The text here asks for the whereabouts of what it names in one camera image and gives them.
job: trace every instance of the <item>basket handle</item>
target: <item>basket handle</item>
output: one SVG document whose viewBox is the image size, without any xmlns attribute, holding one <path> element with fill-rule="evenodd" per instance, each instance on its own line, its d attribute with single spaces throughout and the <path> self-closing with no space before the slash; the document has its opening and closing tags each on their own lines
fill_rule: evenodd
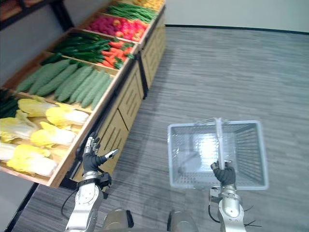
<svg viewBox="0 0 309 232">
<path fill-rule="evenodd" d="M 209 122 L 214 122 L 216 125 L 216 136 L 219 142 L 219 152 L 218 152 L 218 163 L 219 168 L 221 170 L 225 169 L 225 161 L 224 161 L 224 149 L 223 149 L 223 132 L 222 132 L 222 118 L 209 118 L 203 121 L 199 121 L 198 124 L 207 124 Z"/>
</svg>

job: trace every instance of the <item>cabinet door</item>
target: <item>cabinet door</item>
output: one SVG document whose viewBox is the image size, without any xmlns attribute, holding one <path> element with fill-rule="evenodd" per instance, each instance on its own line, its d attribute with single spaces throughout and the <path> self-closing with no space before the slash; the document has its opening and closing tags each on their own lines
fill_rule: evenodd
<svg viewBox="0 0 309 232">
<path fill-rule="evenodd" d="M 100 141 L 101 147 L 98 150 L 98 156 L 103 156 L 111 150 L 117 148 L 120 149 L 120 153 L 118 153 L 113 159 L 106 161 L 103 165 L 100 166 L 100 169 L 108 172 L 109 174 L 113 173 L 121 151 L 125 145 L 127 136 L 128 130 L 126 129 L 125 123 L 123 122 L 121 115 L 117 110 Z"/>
<path fill-rule="evenodd" d="M 140 93 L 141 79 L 140 71 L 137 65 L 133 68 L 129 80 L 131 80 L 131 82 L 119 104 L 118 109 L 126 124 L 126 127 L 130 131 L 143 98 Z"/>
<path fill-rule="evenodd" d="M 165 47 L 166 47 L 165 30 L 166 29 L 165 29 L 165 25 L 164 25 L 164 16 L 162 16 L 161 19 L 158 22 L 156 29 L 155 29 L 156 46 L 157 46 L 159 63 L 160 63 L 160 60 L 162 58 L 162 55 L 163 55 Z"/>
<path fill-rule="evenodd" d="M 156 47 L 156 30 L 151 35 L 145 49 L 142 51 L 142 62 L 145 70 L 147 86 L 150 88 L 155 77 L 156 69 L 159 64 L 157 47 Z"/>
</svg>

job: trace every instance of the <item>gray carpet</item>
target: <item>gray carpet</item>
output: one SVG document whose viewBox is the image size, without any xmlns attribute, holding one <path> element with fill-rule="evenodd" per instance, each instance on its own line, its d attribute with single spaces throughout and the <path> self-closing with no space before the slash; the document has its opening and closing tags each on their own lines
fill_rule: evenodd
<svg viewBox="0 0 309 232">
<path fill-rule="evenodd" d="M 309 36 L 277 32 L 167 28 L 167 48 L 113 174 L 109 210 L 130 209 L 135 227 L 166 228 L 169 211 L 191 212 L 199 231 L 220 225 L 206 213 L 208 193 L 169 185 L 167 126 L 221 116 L 260 120 L 270 188 L 241 191 L 251 232 L 309 229 Z M 39 186 L 15 232 L 61 232 L 70 191 Z M 73 198 L 66 206 L 72 210 Z"/>
</svg>

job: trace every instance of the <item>wire basket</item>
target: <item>wire basket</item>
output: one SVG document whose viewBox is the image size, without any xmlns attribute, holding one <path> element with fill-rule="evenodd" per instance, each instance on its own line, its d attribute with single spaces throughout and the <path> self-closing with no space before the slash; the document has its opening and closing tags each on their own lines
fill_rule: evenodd
<svg viewBox="0 0 309 232">
<path fill-rule="evenodd" d="M 240 190 L 268 188 L 262 126 L 258 121 L 209 119 L 168 127 L 169 180 L 180 189 L 219 187 L 210 165 L 232 161 Z"/>
</svg>

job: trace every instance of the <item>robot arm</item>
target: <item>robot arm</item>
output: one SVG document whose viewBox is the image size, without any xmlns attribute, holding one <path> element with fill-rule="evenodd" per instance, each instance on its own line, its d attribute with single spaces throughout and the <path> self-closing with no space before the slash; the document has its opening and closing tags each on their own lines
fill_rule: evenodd
<svg viewBox="0 0 309 232">
<path fill-rule="evenodd" d="M 79 190 L 75 197 L 75 207 L 70 216 L 65 232 L 93 232 L 97 222 L 98 208 L 103 199 L 103 187 L 112 183 L 108 173 L 98 173 L 98 167 L 113 158 L 119 149 L 105 156 L 97 156 L 98 146 L 94 138 L 87 140 L 83 154 L 84 175 L 78 183 Z"/>
<path fill-rule="evenodd" d="M 244 211 L 240 205 L 241 198 L 237 195 L 234 168 L 229 163 L 226 163 L 224 170 L 220 170 L 216 163 L 213 163 L 211 168 L 216 178 L 221 182 L 221 192 L 217 189 L 210 190 L 210 198 L 219 202 L 218 218 L 221 223 L 221 231 L 245 232 Z"/>
</svg>

